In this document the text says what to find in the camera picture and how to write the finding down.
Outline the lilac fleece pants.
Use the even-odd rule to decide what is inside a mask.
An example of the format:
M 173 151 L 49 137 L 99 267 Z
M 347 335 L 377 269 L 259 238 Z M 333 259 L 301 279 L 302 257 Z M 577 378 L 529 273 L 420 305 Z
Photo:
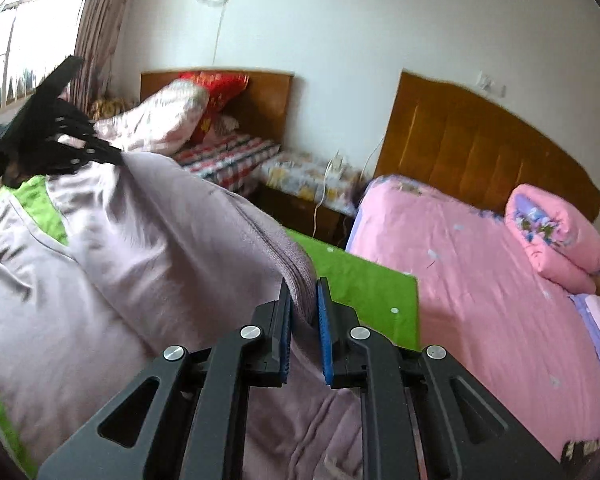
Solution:
M 358 479 L 360 401 L 325 385 L 304 250 L 172 159 L 0 191 L 0 479 L 38 467 L 166 347 L 196 351 L 287 287 L 290 376 L 249 399 L 248 479 Z

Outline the pale pink floral quilt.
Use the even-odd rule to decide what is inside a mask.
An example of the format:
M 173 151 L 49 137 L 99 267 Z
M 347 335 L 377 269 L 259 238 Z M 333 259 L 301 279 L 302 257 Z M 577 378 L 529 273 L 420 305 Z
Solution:
M 94 123 L 97 136 L 124 152 L 174 155 L 192 136 L 209 102 L 209 91 L 175 79 L 137 107 Z

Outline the window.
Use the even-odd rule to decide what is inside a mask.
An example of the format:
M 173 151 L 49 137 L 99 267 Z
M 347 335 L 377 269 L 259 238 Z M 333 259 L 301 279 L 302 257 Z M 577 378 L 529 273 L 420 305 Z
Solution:
M 0 111 L 73 54 L 83 7 L 84 0 L 0 0 Z

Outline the brown patterned curtain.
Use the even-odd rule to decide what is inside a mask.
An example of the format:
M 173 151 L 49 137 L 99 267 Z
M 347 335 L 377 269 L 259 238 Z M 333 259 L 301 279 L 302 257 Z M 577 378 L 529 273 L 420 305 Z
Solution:
M 84 112 L 108 91 L 127 2 L 84 0 L 74 46 L 84 63 L 69 90 L 70 101 Z

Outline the pink bed quilt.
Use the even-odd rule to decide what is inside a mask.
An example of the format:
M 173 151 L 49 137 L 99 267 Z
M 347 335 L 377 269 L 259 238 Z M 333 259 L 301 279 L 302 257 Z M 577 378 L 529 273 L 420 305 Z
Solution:
M 348 252 L 416 278 L 419 337 L 460 361 L 550 454 L 600 443 L 600 360 L 568 292 L 504 221 L 430 186 L 367 188 Z

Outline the red embroidered pillow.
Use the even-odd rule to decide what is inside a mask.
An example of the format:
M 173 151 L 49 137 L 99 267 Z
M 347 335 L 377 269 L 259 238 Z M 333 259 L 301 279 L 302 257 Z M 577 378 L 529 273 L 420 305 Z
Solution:
M 192 145 L 201 144 L 204 137 L 209 133 L 211 126 L 220 114 L 223 107 L 246 90 L 249 84 L 249 76 L 243 73 L 222 72 L 185 72 L 180 73 L 178 78 L 190 80 L 196 86 L 201 86 L 209 93 L 208 104 L 204 109 L 198 125 L 189 138 Z

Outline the red plaid bed sheet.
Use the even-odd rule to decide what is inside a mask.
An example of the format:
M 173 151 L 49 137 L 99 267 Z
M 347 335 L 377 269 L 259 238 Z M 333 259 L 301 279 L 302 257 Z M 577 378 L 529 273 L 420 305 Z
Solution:
M 248 196 L 258 186 L 259 166 L 279 151 L 274 141 L 232 133 L 215 144 L 182 148 L 173 158 L 194 176 Z

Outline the left wooden headboard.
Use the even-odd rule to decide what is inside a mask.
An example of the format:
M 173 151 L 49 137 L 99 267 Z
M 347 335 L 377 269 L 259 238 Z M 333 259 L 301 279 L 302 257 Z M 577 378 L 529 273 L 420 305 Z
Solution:
M 140 100 L 145 101 L 184 73 L 227 73 L 249 76 L 247 88 L 223 108 L 236 118 L 242 131 L 282 144 L 286 131 L 294 74 L 249 68 L 194 67 L 140 73 Z

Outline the wooden headboard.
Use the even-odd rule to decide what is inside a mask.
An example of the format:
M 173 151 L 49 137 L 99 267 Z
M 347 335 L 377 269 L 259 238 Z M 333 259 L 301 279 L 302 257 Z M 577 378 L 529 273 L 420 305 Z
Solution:
M 247 88 L 223 108 L 236 118 L 242 131 L 282 144 L 286 131 L 294 74 L 249 68 L 194 67 L 140 73 L 140 100 L 145 101 L 184 73 L 227 73 L 249 76 Z
M 588 221 L 600 214 L 600 190 L 548 136 L 475 92 L 407 70 L 374 172 L 390 174 L 499 214 L 523 183 L 562 197 Z

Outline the folded pink floral quilt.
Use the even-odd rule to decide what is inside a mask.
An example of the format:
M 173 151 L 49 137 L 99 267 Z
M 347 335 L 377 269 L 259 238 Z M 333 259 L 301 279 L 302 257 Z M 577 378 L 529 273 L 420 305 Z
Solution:
M 509 196 L 504 221 L 542 278 L 572 294 L 596 292 L 600 233 L 573 204 L 521 184 Z

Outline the nightstand with floral cloth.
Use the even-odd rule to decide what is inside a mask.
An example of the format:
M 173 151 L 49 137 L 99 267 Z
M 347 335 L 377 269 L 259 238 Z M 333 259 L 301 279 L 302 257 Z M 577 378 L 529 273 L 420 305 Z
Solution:
M 364 183 L 340 154 L 325 160 L 282 151 L 258 168 L 251 200 L 286 228 L 341 245 L 348 237 Z

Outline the right wooden headboard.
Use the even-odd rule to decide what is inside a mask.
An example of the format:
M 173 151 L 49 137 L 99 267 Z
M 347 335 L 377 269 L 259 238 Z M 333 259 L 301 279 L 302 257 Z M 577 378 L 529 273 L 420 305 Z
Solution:
M 390 174 L 499 214 L 523 183 L 562 197 L 588 221 L 600 214 L 600 190 L 548 136 L 475 92 L 407 70 L 374 172 Z

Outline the wall socket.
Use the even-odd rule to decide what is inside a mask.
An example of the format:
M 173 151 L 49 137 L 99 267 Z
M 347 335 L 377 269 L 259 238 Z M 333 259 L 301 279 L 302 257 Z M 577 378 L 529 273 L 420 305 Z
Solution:
M 504 99 L 506 97 L 506 85 L 496 81 L 485 72 L 480 72 L 477 79 L 477 87 L 494 98 Z

